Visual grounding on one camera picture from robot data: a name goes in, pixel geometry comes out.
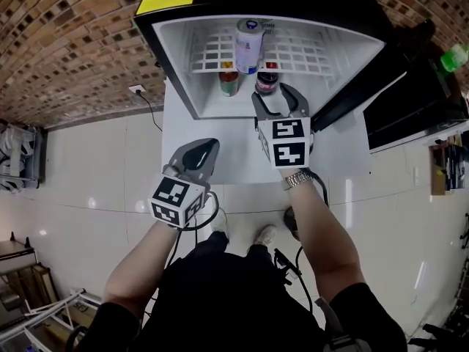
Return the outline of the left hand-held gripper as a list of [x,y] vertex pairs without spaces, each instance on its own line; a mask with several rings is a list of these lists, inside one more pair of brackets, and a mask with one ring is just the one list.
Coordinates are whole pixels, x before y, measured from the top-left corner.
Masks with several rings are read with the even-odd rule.
[[[151,216],[176,230],[199,230],[208,225],[219,212],[218,196],[211,190],[213,174],[220,150],[215,138],[197,139],[179,147],[163,171],[151,182],[147,198]],[[201,224],[191,225],[196,214],[213,201],[210,217]]]

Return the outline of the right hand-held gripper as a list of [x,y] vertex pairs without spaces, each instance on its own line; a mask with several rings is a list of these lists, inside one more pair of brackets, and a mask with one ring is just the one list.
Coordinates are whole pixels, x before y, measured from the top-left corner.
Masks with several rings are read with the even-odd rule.
[[259,140],[273,169],[306,168],[311,147],[309,102],[294,87],[283,82],[279,87],[289,118],[282,119],[281,113],[271,112],[258,92],[251,95]]

